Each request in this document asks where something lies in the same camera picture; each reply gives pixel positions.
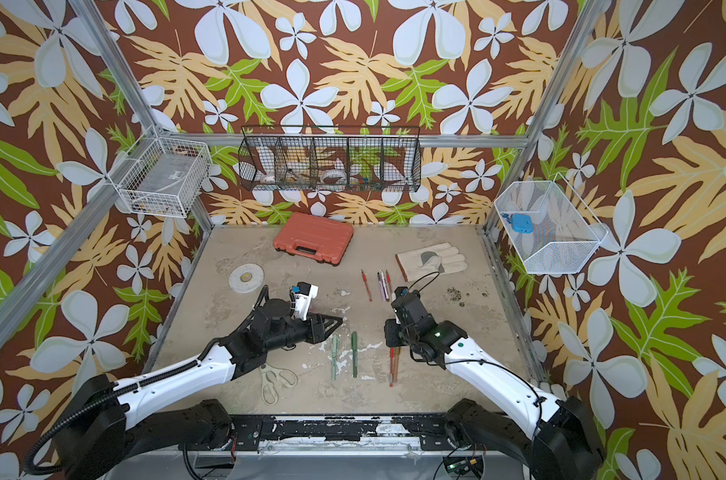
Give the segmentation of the pink marker pen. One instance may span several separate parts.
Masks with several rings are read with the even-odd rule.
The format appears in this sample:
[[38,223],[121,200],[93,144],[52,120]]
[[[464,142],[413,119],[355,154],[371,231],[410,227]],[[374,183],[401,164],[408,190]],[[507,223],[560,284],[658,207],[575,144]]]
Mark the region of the pink marker pen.
[[387,297],[387,291],[386,291],[386,286],[383,283],[384,281],[383,281],[383,278],[382,278],[381,271],[377,271],[376,272],[376,277],[377,277],[377,285],[378,285],[378,288],[379,288],[379,292],[380,292],[380,295],[381,295],[381,299],[382,299],[382,301],[387,302],[387,298],[388,298]]

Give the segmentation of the red gel pen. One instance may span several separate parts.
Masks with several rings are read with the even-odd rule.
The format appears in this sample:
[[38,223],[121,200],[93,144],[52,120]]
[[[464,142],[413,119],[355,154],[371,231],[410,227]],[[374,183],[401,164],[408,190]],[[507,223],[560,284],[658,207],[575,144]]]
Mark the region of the red gel pen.
[[364,284],[364,287],[366,290],[368,301],[373,302],[373,296],[372,296],[371,289],[370,289],[370,286],[368,283],[368,278],[363,269],[361,269],[361,278],[362,278],[362,281],[363,281],[363,284]]

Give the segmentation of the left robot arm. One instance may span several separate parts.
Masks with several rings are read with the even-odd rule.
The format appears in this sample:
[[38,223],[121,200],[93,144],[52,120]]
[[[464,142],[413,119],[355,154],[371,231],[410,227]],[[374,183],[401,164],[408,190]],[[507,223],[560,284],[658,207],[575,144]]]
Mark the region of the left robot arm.
[[23,470],[97,479],[147,451],[174,444],[218,446],[230,429],[230,416],[219,402],[176,411],[170,405],[260,369],[273,350],[321,343],[342,324],[337,316],[298,315],[292,302],[259,298],[233,332],[212,339],[196,356],[130,379],[88,380],[31,447]]

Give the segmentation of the brown white marker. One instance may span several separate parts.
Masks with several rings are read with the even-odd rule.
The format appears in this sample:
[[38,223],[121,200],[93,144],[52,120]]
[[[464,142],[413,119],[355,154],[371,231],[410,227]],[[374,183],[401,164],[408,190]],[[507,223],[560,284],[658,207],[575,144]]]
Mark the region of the brown white marker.
[[385,272],[383,270],[379,270],[377,272],[377,274],[378,274],[379,283],[380,283],[380,286],[382,289],[382,297],[385,301],[389,302],[390,301],[390,291],[389,291],[389,285],[387,282]]

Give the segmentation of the red brown pen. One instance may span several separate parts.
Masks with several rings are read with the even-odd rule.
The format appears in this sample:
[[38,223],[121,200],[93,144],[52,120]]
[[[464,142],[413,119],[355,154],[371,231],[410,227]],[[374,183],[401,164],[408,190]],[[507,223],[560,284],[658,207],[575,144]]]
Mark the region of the red brown pen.
[[395,349],[389,348],[389,371],[388,371],[388,382],[390,388],[394,386],[394,360],[395,360]]

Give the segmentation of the tan brown pen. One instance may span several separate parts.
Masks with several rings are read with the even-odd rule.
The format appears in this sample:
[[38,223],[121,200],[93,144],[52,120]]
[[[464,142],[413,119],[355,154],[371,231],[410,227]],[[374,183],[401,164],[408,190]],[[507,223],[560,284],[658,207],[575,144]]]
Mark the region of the tan brown pen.
[[394,349],[395,349],[395,360],[394,360],[394,384],[395,384],[397,382],[400,348],[399,347],[395,347]]

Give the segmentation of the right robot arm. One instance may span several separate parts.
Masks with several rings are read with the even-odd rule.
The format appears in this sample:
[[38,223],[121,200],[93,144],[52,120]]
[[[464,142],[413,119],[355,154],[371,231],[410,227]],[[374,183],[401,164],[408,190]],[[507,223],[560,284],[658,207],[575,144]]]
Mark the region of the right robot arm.
[[486,353],[451,321],[437,322],[419,292],[398,288],[385,341],[405,347],[413,360],[439,367],[469,383],[495,406],[490,412],[462,399],[444,417],[456,449],[476,446],[501,452],[527,466],[534,479],[593,479],[607,452],[590,410],[529,383]]

